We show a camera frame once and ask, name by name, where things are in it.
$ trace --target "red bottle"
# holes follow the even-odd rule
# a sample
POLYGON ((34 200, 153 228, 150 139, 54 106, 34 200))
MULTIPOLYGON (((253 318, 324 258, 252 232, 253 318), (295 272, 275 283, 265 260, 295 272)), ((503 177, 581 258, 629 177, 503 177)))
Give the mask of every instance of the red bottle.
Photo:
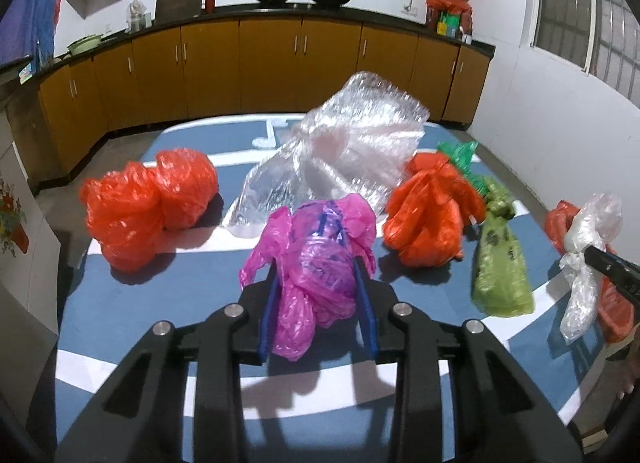
POLYGON ((212 14, 216 8, 216 0, 204 0, 204 11, 206 14, 212 14))

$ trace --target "potted plant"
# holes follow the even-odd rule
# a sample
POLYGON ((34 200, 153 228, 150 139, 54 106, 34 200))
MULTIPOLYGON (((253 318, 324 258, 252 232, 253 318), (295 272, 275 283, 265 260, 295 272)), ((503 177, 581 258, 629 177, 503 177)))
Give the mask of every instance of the potted plant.
POLYGON ((20 207, 20 200, 14 198, 14 186, 0 178, 0 241, 2 253, 7 250, 15 257, 14 244, 20 252, 29 250, 29 238, 24 231, 22 222, 26 217, 20 207))

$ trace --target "blue curtain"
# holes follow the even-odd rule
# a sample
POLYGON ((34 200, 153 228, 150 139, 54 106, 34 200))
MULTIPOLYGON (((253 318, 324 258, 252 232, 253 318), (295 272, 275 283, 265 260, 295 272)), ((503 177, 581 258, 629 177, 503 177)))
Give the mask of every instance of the blue curtain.
POLYGON ((0 21, 0 64, 26 55, 34 71, 53 57, 57 0, 13 0, 0 21))

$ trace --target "purple plastic bag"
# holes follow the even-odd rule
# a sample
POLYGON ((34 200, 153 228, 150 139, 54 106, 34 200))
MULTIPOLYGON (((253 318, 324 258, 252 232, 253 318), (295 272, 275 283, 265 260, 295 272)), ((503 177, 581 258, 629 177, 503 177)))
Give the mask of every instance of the purple plastic bag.
POLYGON ((293 215, 282 207, 269 216, 239 279, 245 287, 265 264, 274 260, 278 264, 282 300, 274 353, 298 360, 309 349, 316 325, 328 328, 353 316, 353 258, 362 256, 373 276, 375 239, 376 215, 358 194, 310 201, 293 215))

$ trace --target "gray floor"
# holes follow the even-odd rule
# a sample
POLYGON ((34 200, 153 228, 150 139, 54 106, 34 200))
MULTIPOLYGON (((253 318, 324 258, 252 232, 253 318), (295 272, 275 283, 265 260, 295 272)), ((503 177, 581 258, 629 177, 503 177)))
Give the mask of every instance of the gray floor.
MULTIPOLYGON (((453 131, 462 141, 471 140, 465 132, 453 131)), ((139 133, 109 140, 92 158, 86 168, 68 186, 43 190, 36 198, 51 228, 62 244, 62 260, 68 266, 78 266, 90 237, 84 225, 85 209, 78 198, 86 178, 99 178, 110 170, 124 168, 130 160, 138 160, 149 148, 159 132, 139 133)), ((529 209, 535 221, 542 227, 547 210, 527 187, 486 148, 479 146, 478 156, 505 183, 513 195, 529 209)), ((604 420, 615 397, 618 369, 607 363, 596 391, 587 400, 576 418, 582 433, 591 432, 604 420)))

